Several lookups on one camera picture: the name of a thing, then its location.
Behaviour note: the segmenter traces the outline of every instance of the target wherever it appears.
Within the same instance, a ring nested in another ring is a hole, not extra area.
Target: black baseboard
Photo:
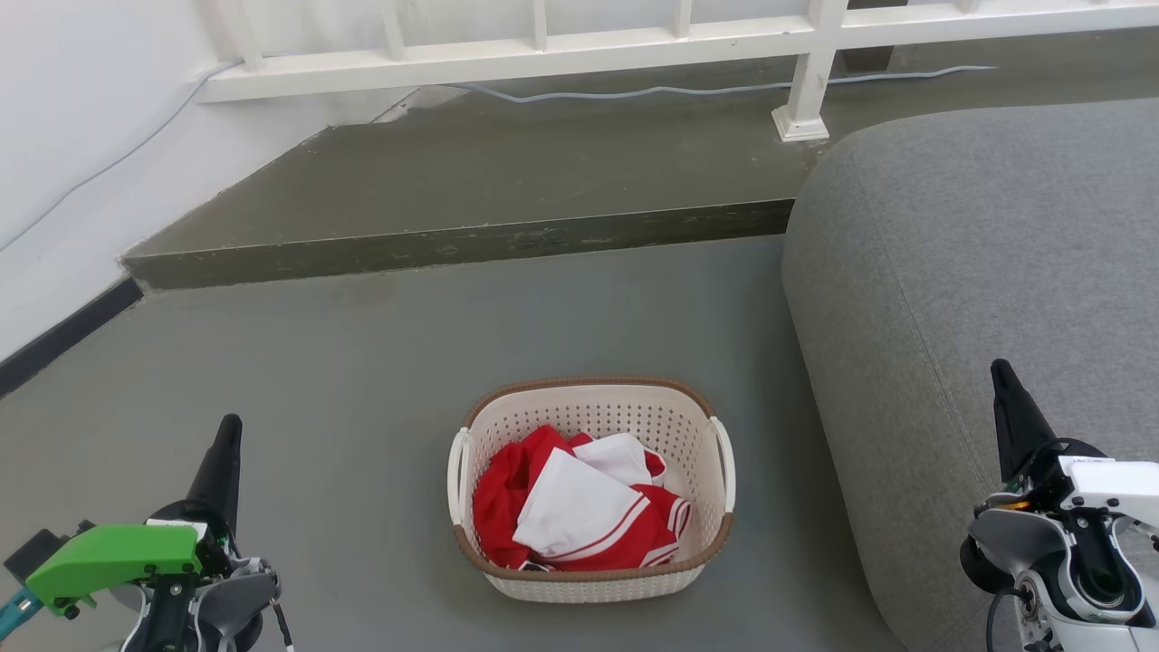
[[[67,318],[0,362],[0,398],[36,376],[53,360],[92,336],[101,325],[141,298],[132,278],[124,278]]]

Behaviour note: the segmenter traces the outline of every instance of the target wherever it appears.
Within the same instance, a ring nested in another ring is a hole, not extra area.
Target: sofa cushion
[[[983,650],[990,596],[958,545],[999,486],[991,361],[1058,437],[1159,460],[1159,100],[867,129],[818,163],[786,237],[877,606],[910,650]],[[1146,552],[1140,572],[1159,571]],[[999,636],[1016,638],[1012,617]]]

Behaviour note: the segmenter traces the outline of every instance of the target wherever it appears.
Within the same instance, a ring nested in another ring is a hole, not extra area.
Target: white plastic basket
[[[668,462],[664,486],[692,504],[671,564],[599,572],[512,571],[488,562],[471,498],[491,456],[551,424],[564,437],[633,433]],[[451,445],[446,499],[459,548],[504,594],[532,602],[619,602],[676,593],[724,545],[736,500],[736,463],[724,425],[699,394],[655,379],[563,379],[501,390],[467,418]]]

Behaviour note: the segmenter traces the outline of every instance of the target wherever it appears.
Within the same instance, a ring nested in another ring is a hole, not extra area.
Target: floor
[[[1159,96],[1159,29],[899,46],[890,72],[996,69],[830,87],[832,139],[785,144],[770,111],[787,90],[512,104],[467,94],[388,124],[322,132],[129,254],[159,287],[373,271],[445,248],[457,229],[795,197],[845,134],[912,115],[976,107]],[[721,88],[788,81],[794,58],[491,82],[516,95]],[[844,75],[840,68],[836,76]],[[622,225],[630,220],[619,220]],[[436,237],[404,234],[442,233]],[[577,232],[614,246],[618,232]],[[497,239],[490,259],[557,252],[552,232]]]
[[[298,650],[899,650],[861,574],[780,257],[763,236],[148,296],[0,402],[0,550],[182,497],[233,411],[240,544],[279,569]],[[576,374],[683,380],[729,427],[735,526],[683,593],[516,602],[455,547],[443,479],[468,409]],[[133,614],[97,600],[5,649],[123,636]],[[279,650],[276,630],[257,649]]]

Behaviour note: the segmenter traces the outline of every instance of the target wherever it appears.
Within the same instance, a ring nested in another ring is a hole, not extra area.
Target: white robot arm
[[[1057,439],[1004,360],[991,368],[1006,491],[975,510],[962,567],[994,594],[1014,595],[1028,652],[1159,652],[1149,596],[1159,583],[1123,555],[1128,529],[1159,550],[1159,464],[1118,462]]]

